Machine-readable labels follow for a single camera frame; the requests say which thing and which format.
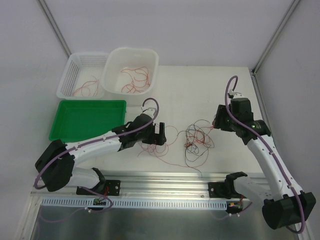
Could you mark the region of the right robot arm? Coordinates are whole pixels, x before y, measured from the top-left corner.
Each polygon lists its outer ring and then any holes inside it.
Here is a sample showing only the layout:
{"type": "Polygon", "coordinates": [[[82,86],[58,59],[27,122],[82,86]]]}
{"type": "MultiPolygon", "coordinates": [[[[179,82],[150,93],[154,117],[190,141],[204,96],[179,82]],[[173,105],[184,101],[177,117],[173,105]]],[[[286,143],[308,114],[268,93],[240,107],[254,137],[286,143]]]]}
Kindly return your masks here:
{"type": "Polygon", "coordinates": [[[267,225],[275,230],[286,227],[302,234],[306,220],[316,204],[312,192],[304,192],[281,159],[272,134],[263,120],[254,120],[251,102],[246,97],[226,100],[219,105],[214,129],[234,132],[256,158],[268,182],[269,190],[254,183],[244,172],[230,173],[214,192],[222,198],[238,195],[261,209],[267,225]]]}

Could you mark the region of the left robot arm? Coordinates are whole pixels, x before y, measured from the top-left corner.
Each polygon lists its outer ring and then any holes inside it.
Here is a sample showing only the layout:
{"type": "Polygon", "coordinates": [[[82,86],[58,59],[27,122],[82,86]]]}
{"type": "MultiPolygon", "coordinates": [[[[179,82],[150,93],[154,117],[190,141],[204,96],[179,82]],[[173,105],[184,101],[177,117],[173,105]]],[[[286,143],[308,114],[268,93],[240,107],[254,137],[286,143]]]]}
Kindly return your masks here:
{"type": "Polygon", "coordinates": [[[113,128],[107,133],[79,142],[52,141],[35,163],[38,175],[34,181],[37,190],[58,191],[64,187],[76,187],[78,195],[107,193],[107,180],[102,172],[79,165],[91,158],[132,148],[136,143],[163,146],[167,139],[165,124],[156,124],[153,118],[141,113],[133,121],[113,128]]]}

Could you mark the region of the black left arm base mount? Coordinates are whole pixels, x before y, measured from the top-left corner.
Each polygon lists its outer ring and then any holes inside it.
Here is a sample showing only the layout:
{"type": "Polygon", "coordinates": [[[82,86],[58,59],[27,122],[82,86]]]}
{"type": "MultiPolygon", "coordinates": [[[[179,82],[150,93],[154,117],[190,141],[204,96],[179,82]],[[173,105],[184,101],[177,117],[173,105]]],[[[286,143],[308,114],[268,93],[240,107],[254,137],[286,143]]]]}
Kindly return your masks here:
{"type": "Polygon", "coordinates": [[[83,187],[77,187],[76,195],[94,195],[92,192],[95,192],[104,196],[119,196],[121,189],[120,180],[110,180],[107,179],[104,182],[99,182],[97,186],[90,188],[89,191],[85,190],[83,187]]]}

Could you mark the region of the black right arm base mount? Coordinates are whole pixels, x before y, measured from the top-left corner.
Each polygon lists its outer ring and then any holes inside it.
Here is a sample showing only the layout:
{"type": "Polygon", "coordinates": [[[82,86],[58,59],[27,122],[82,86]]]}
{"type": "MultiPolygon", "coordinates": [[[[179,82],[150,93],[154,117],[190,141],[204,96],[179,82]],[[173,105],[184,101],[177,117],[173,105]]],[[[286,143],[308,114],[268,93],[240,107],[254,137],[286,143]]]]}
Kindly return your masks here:
{"type": "Polygon", "coordinates": [[[207,186],[210,198],[223,198],[230,200],[232,198],[241,198],[242,196],[225,182],[209,182],[207,186]]]}

